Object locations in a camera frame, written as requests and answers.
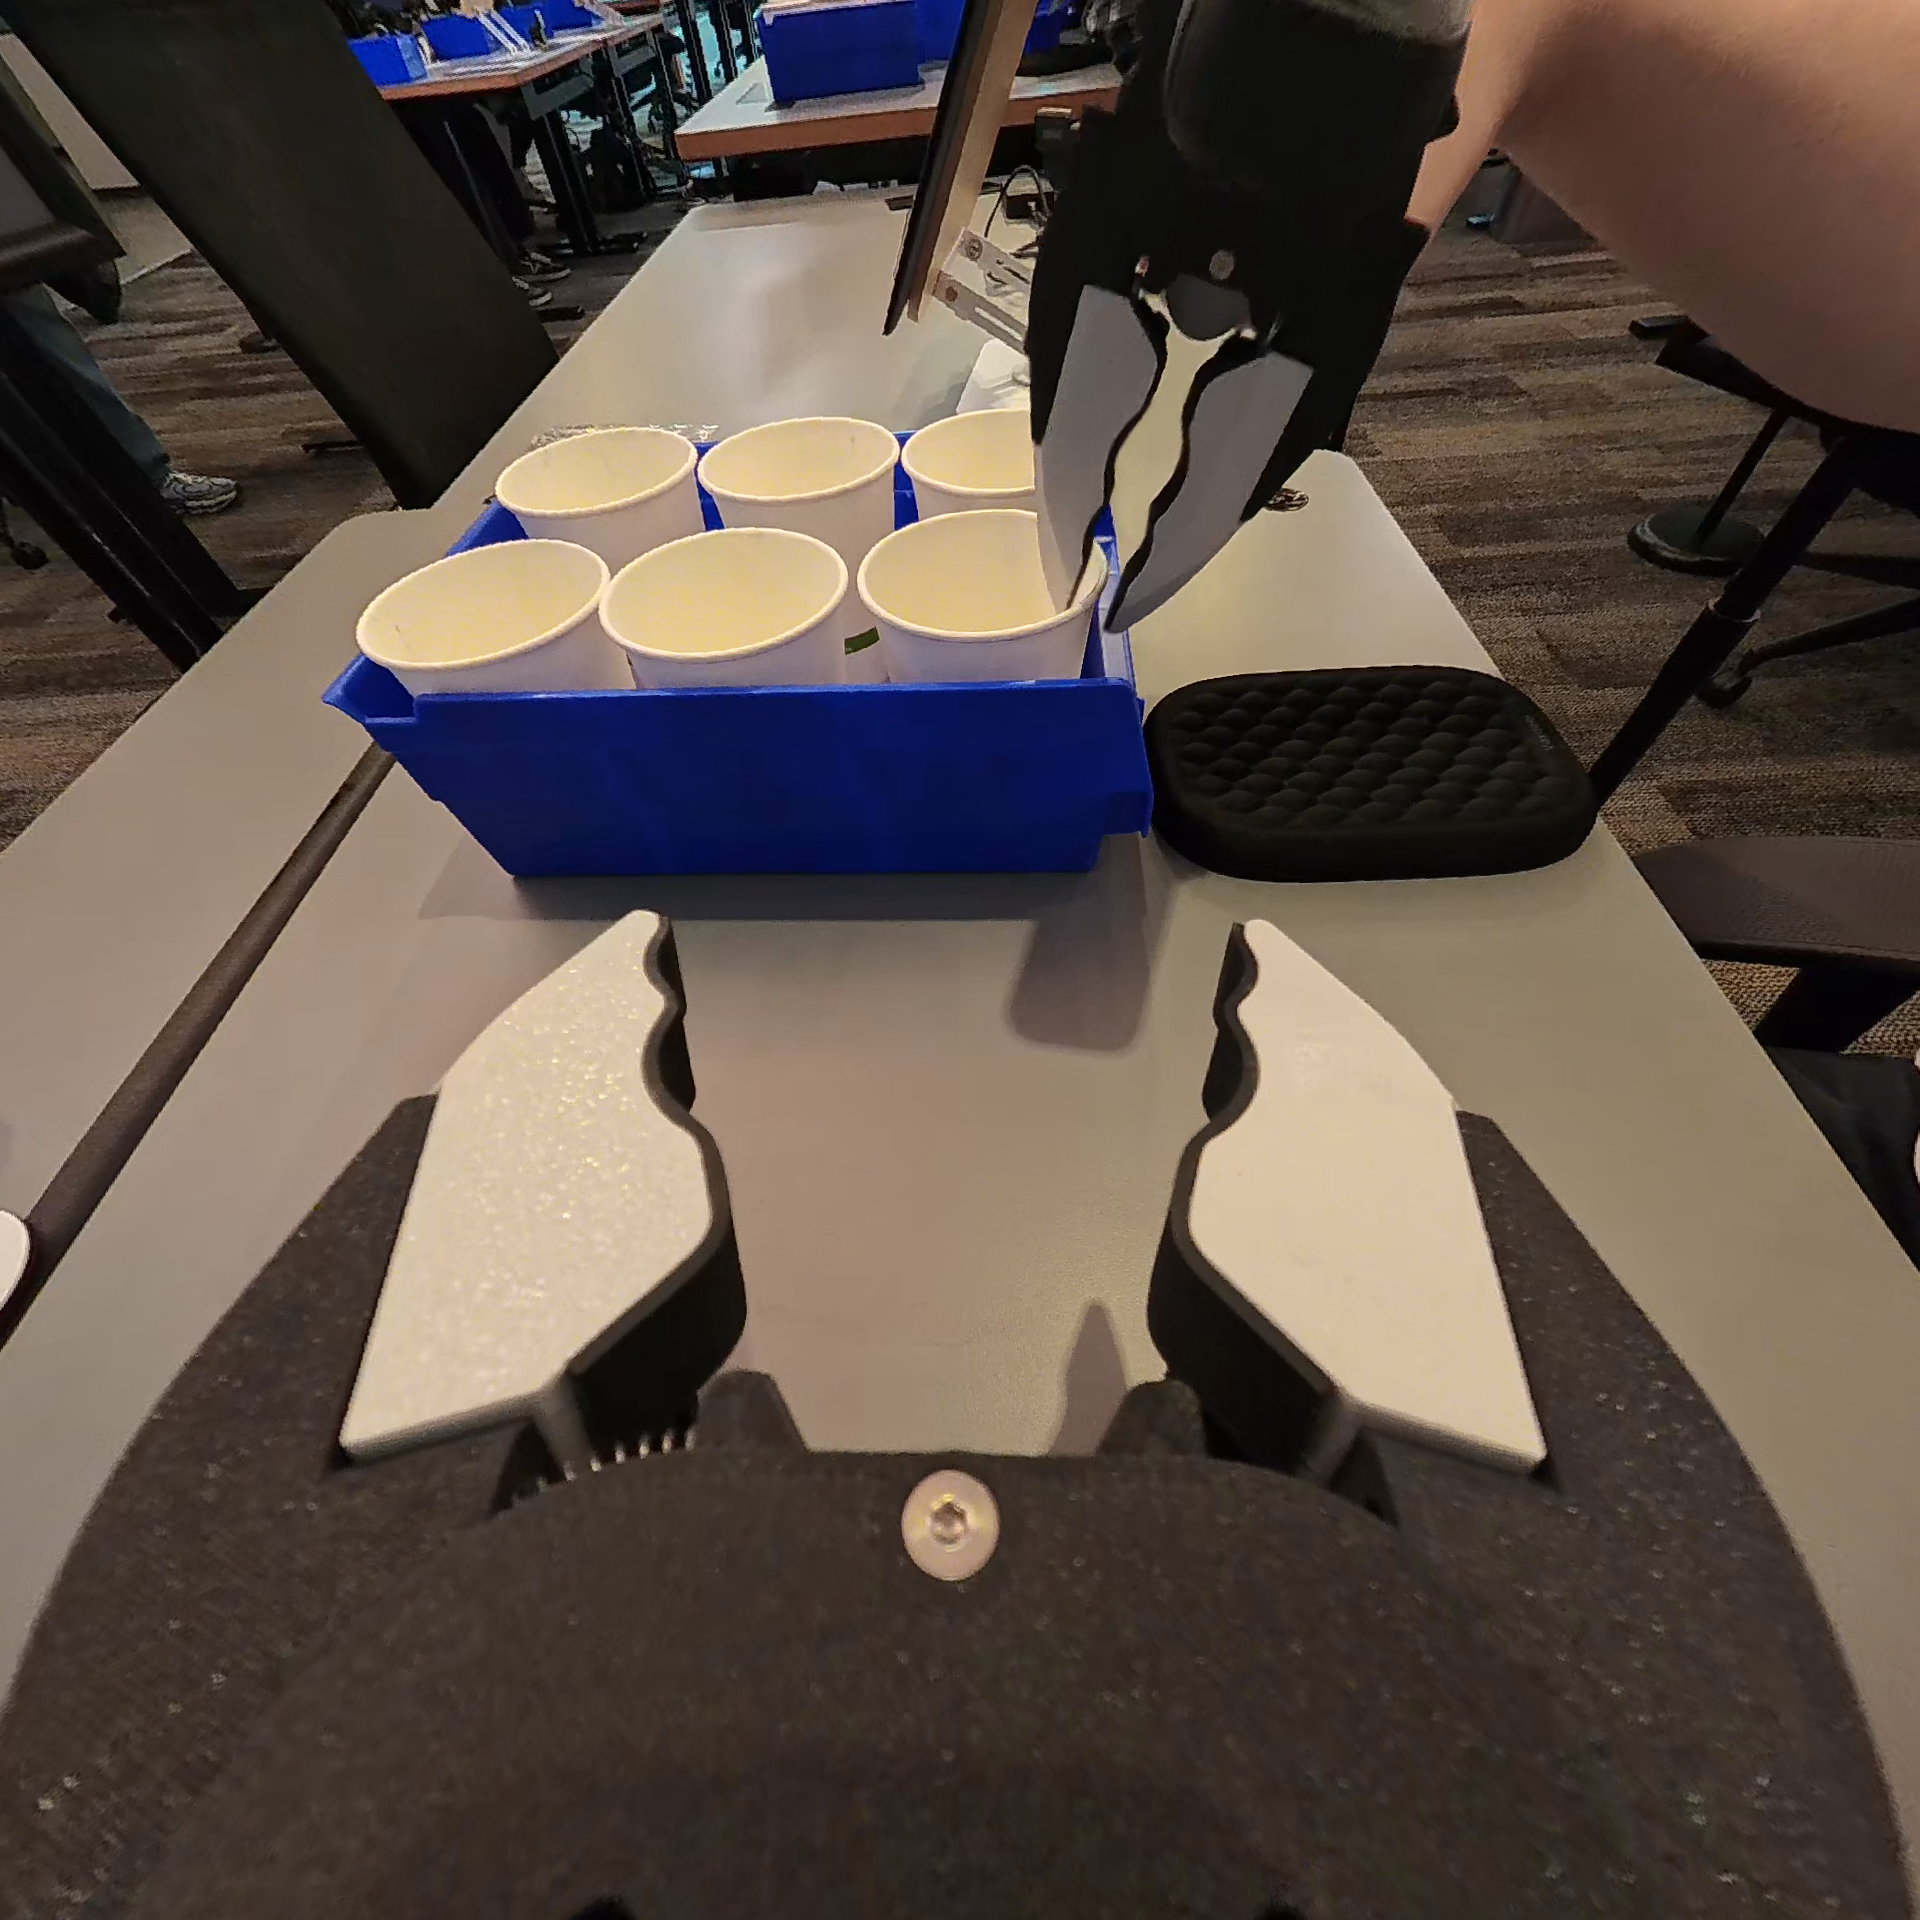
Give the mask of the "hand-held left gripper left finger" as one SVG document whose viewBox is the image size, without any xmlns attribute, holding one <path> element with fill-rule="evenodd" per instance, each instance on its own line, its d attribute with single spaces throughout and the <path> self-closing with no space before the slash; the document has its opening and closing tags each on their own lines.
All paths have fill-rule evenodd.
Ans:
<svg viewBox="0 0 1920 1920">
<path fill-rule="evenodd" d="M 371 1313 L 355 1463 L 532 1428 L 558 1467 L 686 1428 L 747 1332 L 715 1139 L 692 1111 L 684 970 L 637 911 L 446 1069 Z"/>
</svg>

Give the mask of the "blue plastic bin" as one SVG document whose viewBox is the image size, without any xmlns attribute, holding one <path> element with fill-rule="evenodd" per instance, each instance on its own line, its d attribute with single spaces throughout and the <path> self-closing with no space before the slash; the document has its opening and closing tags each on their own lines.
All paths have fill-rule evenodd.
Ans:
<svg viewBox="0 0 1920 1920">
<path fill-rule="evenodd" d="M 1078 678 L 411 698 L 325 689 L 512 878 L 1087 872 L 1152 787 L 1124 629 Z"/>
<path fill-rule="evenodd" d="M 754 14 L 776 106 L 914 90 L 963 60 L 963 3 L 781 3 Z"/>
</svg>

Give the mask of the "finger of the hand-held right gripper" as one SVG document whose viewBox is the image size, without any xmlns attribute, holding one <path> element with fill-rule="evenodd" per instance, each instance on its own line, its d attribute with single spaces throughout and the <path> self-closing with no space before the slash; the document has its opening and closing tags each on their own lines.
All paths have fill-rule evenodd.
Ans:
<svg viewBox="0 0 1920 1920">
<path fill-rule="evenodd" d="M 1083 288 L 1037 442 L 1038 553 L 1057 608 L 1078 597 L 1119 450 L 1165 374 L 1165 334 L 1167 323 L 1136 297 Z"/>
<path fill-rule="evenodd" d="M 1234 334 L 1195 372 L 1182 415 L 1182 455 L 1152 498 L 1138 550 L 1124 565 L 1109 629 L 1161 611 L 1259 512 L 1278 483 L 1267 469 L 1312 385 L 1312 368 Z"/>
</svg>

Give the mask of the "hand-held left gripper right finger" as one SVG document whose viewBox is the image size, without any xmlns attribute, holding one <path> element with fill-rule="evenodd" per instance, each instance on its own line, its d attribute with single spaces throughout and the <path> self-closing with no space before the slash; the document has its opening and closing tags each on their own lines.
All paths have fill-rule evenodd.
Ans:
<svg viewBox="0 0 1920 1920">
<path fill-rule="evenodd" d="M 1151 1338 L 1234 1463 L 1336 1478 L 1383 1436 L 1548 1460 L 1461 1117 L 1405 1036 L 1280 926 L 1230 932 L 1204 1126 L 1184 1148 Z"/>
</svg>

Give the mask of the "printed instruction sign board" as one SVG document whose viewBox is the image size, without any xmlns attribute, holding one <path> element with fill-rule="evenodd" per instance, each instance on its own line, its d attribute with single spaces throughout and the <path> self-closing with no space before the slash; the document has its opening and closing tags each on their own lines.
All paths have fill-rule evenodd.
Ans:
<svg viewBox="0 0 1920 1920">
<path fill-rule="evenodd" d="M 1034 13 L 1034 3 L 969 3 L 961 13 L 885 312 L 885 334 L 920 318 L 961 233 L 974 222 Z"/>
</svg>

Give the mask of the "brown wooden table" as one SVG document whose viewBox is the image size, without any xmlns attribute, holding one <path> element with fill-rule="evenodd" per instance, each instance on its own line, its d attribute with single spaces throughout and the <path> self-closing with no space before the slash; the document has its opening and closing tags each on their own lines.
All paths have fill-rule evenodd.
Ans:
<svg viewBox="0 0 1920 1920">
<path fill-rule="evenodd" d="M 834 95 L 781 106 L 772 97 L 770 68 L 754 61 L 674 133 L 686 161 L 795 155 L 826 148 L 878 146 L 928 137 L 948 77 L 943 63 L 927 67 L 917 86 Z M 1043 111 L 1080 118 L 1089 109 L 1114 109 L 1120 76 L 1101 63 L 1053 77 L 1016 77 L 1000 126 L 1029 126 Z"/>
</svg>

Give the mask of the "person's right forearm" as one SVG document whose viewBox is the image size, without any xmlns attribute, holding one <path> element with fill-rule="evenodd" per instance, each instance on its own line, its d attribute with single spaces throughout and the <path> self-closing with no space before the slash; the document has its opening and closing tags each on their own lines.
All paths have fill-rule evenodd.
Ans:
<svg viewBox="0 0 1920 1920">
<path fill-rule="evenodd" d="M 1915 3 L 1486 3 L 1455 99 L 1419 227 L 1502 151 L 1772 386 L 1915 430 Z"/>
</svg>

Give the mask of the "black wrist rest pad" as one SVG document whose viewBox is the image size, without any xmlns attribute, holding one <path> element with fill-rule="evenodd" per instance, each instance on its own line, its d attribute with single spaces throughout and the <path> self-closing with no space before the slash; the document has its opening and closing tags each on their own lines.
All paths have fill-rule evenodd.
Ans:
<svg viewBox="0 0 1920 1920">
<path fill-rule="evenodd" d="M 1247 882 L 1533 872 L 1579 852 L 1599 818 L 1548 716 L 1476 669 L 1188 683 L 1145 713 L 1143 749 L 1161 843 Z"/>
</svg>

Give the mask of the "white paper cup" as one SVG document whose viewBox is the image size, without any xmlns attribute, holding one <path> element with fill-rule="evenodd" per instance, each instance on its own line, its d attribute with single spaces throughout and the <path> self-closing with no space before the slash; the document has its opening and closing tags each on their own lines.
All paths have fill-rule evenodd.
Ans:
<svg viewBox="0 0 1920 1920">
<path fill-rule="evenodd" d="M 920 519 L 1037 512 L 1037 447 L 1025 405 L 951 415 L 912 433 L 901 469 Z"/>
<path fill-rule="evenodd" d="M 698 478 L 728 528 L 795 531 L 830 545 L 850 573 L 899 526 L 901 442 L 852 416 L 747 429 L 700 459 Z"/>
<path fill-rule="evenodd" d="M 619 573 L 706 528 L 698 463 L 698 447 L 671 429 L 595 429 L 512 461 L 494 498 L 529 538 L 576 544 Z"/>
<path fill-rule="evenodd" d="M 609 565 L 568 541 L 500 541 L 387 588 L 355 643 L 410 696 L 637 690 L 605 634 Z"/>
<path fill-rule="evenodd" d="M 781 528 L 702 531 L 637 557 L 598 624 L 640 690 L 843 686 L 844 559 Z"/>
<path fill-rule="evenodd" d="M 1112 579 L 1100 544 L 1066 603 L 1051 595 L 1034 512 L 927 517 L 878 541 L 857 592 L 891 683 L 1076 682 Z"/>
</svg>

